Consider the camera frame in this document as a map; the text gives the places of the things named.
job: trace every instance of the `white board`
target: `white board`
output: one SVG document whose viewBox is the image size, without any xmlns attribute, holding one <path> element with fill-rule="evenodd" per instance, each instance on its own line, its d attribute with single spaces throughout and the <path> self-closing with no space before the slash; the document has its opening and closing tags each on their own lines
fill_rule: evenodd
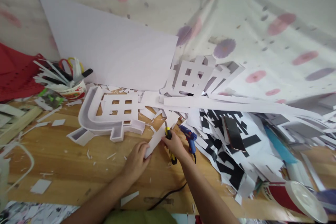
<svg viewBox="0 0 336 224">
<path fill-rule="evenodd" d="M 150 91 L 165 86 L 177 36 L 70 0 L 40 1 L 61 57 L 93 69 L 86 82 Z"/>
</svg>

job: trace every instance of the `black cable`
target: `black cable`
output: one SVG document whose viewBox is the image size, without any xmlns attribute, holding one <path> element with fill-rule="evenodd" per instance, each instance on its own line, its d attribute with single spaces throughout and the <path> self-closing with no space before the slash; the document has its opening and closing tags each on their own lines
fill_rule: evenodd
<svg viewBox="0 0 336 224">
<path fill-rule="evenodd" d="M 155 207 L 157 207 L 162 201 L 164 201 L 170 194 L 176 193 L 181 191 L 185 186 L 187 185 L 187 182 L 179 189 L 173 190 L 168 192 L 165 196 L 163 196 L 158 202 L 156 202 L 152 207 L 150 207 L 148 209 L 148 211 L 153 210 Z"/>
</svg>

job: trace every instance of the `red and white can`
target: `red and white can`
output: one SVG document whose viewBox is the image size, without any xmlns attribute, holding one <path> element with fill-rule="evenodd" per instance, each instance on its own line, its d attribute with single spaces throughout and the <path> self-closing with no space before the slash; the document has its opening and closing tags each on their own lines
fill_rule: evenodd
<svg viewBox="0 0 336 224">
<path fill-rule="evenodd" d="M 317 222 L 328 222 L 328 216 L 319 200 L 299 182 L 266 182 L 262 184 L 261 190 L 269 201 L 304 214 Z"/>
</svg>

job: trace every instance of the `marker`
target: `marker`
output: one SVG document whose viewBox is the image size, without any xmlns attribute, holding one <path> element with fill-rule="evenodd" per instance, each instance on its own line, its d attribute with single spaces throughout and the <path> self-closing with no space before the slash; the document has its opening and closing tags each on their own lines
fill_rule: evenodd
<svg viewBox="0 0 336 224">
<path fill-rule="evenodd" d="M 84 78 L 88 77 L 92 73 L 93 73 L 93 70 L 89 68 L 88 70 L 86 70 L 84 73 L 82 73 L 78 78 L 74 79 L 73 81 L 75 83 L 81 82 L 82 80 L 84 80 Z"/>
</svg>

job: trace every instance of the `wooden desk surface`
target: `wooden desk surface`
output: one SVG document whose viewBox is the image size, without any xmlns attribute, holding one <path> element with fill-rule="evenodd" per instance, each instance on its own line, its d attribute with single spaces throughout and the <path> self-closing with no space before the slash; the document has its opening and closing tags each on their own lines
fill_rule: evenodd
<svg viewBox="0 0 336 224">
<path fill-rule="evenodd" d="M 148 142 L 153 135 L 150 127 L 146 126 L 143 135 L 127 132 L 124 141 L 120 143 L 111 142 L 109 136 L 96 136 L 82 147 L 66 137 L 67 134 L 80 127 L 77 118 L 80 107 L 81 105 L 67 107 L 63 104 L 60 111 L 44 120 L 52 122 L 57 119 L 66 119 L 63 126 L 51 127 L 51 124 L 48 124 L 33 129 L 23 137 L 21 143 L 31 152 L 35 165 L 18 186 L 9 192 L 9 200 L 81 205 L 115 177 L 125 163 L 124 156 L 127 157 L 137 142 L 143 140 Z M 139 120 L 151 123 L 151 120 L 145 116 L 139 115 Z M 152 125 L 158 130 L 163 122 L 160 115 Z M 36 121 L 27 126 L 24 131 L 35 124 Z M 89 154 L 93 156 L 90 160 L 86 155 L 88 149 Z M 113 158 L 106 159 L 115 152 L 117 154 L 114 160 Z M 315 147 L 314 150 L 305 153 L 325 187 L 336 189 L 336 159 L 334 157 L 336 153 L 326 147 Z M 262 193 L 253 200 L 243 200 L 243 205 L 240 206 L 231 197 L 226 185 L 221 185 L 220 176 L 209 160 L 198 150 L 196 155 L 198 168 L 238 218 L 313 223 L 301 214 L 267 201 Z M 20 147 L 15 147 L 6 158 L 11 158 L 8 184 L 13 184 L 30 167 L 30 161 Z M 160 145 L 156 147 L 148 168 L 125 194 L 139 191 L 139 196 L 127 203 L 124 209 L 148 209 L 165 193 L 183 185 L 185 180 L 181 166 L 178 164 L 169 168 L 169 162 L 167 150 Z M 33 194 L 30 189 L 39 179 L 43 178 L 41 173 L 53 173 L 53 175 L 45 176 L 45 179 L 51 180 L 52 183 L 44 194 Z M 186 186 L 181 192 L 170 195 L 158 208 L 166 208 L 171 213 L 191 214 L 193 213 L 193 202 L 189 187 Z M 335 220 L 336 216 L 330 216 L 330 219 Z"/>
</svg>

